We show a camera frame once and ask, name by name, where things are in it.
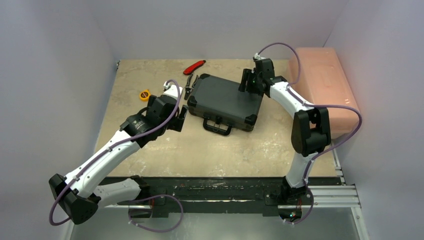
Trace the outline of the black poker set case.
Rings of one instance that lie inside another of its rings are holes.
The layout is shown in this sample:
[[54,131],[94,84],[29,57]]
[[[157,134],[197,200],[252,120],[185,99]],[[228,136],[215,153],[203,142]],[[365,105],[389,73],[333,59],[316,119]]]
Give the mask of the black poker set case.
[[188,97],[188,111],[203,119],[203,128],[228,136],[233,128],[251,132],[258,119],[263,96],[239,91],[239,83],[201,74]]

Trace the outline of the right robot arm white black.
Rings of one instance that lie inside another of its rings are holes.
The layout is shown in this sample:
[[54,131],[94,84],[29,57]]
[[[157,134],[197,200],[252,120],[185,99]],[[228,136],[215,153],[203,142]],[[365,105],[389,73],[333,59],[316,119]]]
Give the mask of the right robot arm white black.
[[238,90],[266,95],[279,103],[293,120],[290,139],[295,154],[277,195],[278,200],[292,204],[306,193],[315,158],[331,143],[329,111],[326,107],[313,106],[284,77],[276,76],[271,59],[257,56],[253,61],[253,69],[243,70]]

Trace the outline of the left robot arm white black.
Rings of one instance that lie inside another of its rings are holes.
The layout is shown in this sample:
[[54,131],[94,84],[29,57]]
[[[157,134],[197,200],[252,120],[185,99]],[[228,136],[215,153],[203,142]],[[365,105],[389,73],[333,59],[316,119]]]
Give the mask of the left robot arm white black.
[[101,182],[121,162],[165,131],[182,131],[188,108],[180,109],[180,101],[177,93],[151,96],[147,106],[128,116],[87,161],[66,175],[54,174],[48,181],[54,197],[48,215],[50,225],[60,226],[68,221],[79,225],[100,208],[121,202],[142,205],[152,199],[149,185],[138,175],[110,184]]

